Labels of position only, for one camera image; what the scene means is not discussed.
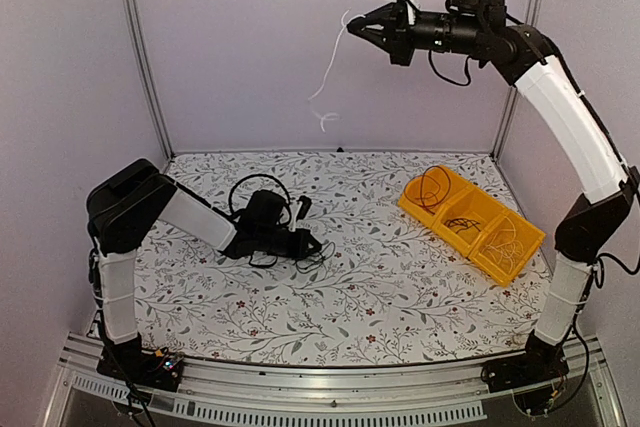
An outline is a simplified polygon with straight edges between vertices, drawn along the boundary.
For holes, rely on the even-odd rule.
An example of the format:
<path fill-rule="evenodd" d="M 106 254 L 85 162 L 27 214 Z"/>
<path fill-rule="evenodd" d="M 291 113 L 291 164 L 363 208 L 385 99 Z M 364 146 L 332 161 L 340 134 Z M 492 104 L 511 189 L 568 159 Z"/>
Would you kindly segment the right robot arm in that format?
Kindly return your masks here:
<path fill-rule="evenodd" d="M 639 200 L 639 173 L 628 165 L 579 88 L 557 45 L 509 15 L 505 0 L 446 0 L 443 12 L 416 0 L 387 4 L 350 21 L 347 30 L 407 66 L 417 50 L 455 53 L 492 65 L 539 113 L 564 150 L 582 192 L 556 227 L 555 269 L 542 314 L 517 362 L 537 383 L 552 371 L 552 348 L 563 344 L 588 298 L 602 248 Z"/>

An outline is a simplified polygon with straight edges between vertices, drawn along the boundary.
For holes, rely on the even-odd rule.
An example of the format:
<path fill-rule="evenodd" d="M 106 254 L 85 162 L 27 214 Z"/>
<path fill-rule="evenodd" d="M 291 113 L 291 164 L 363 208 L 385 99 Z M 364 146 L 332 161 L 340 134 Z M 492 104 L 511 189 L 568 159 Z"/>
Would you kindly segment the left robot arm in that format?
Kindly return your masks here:
<path fill-rule="evenodd" d="M 94 188 L 86 201 L 89 281 L 111 366 L 128 381 L 141 380 L 149 370 L 135 318 L 134 270 L 138 250 L 157 223 L 230 259 L 263 253 L 301 261 L 322 252 L 321 243 L 298 224 L 311 205 L 307 196 L 292 199 L 287 190 L 261 189 L 244 207 L 221 210 L 146 159 Z"/>

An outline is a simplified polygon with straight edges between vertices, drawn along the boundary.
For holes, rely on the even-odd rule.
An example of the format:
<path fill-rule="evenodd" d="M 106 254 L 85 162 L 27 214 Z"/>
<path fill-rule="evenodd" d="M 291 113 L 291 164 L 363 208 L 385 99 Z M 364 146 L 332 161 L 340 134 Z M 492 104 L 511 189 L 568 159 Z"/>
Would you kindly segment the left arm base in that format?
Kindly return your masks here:
<path fill-rule="evenodd" d="M 140 336 L 121 344 L 105 340 L 96 371 L 135 386 L 177 392 L 184 358 L 182 352 L 170 351 L 167 347 L 146 351 Z"/>

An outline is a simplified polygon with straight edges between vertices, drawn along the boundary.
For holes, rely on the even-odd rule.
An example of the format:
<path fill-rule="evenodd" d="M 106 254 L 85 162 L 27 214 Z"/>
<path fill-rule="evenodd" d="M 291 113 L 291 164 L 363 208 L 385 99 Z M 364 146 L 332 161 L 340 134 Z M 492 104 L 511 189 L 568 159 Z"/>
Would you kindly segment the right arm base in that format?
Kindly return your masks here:
<path fill-rule="evenodd" d="M 491 393 L 524 388 L 514 397 L 516 407 L 538 416 L 550 412 L 568 373 L 563 343 L 547 344 L 531 333 L 523 353 L 485 362 L 480 378 Z"/>

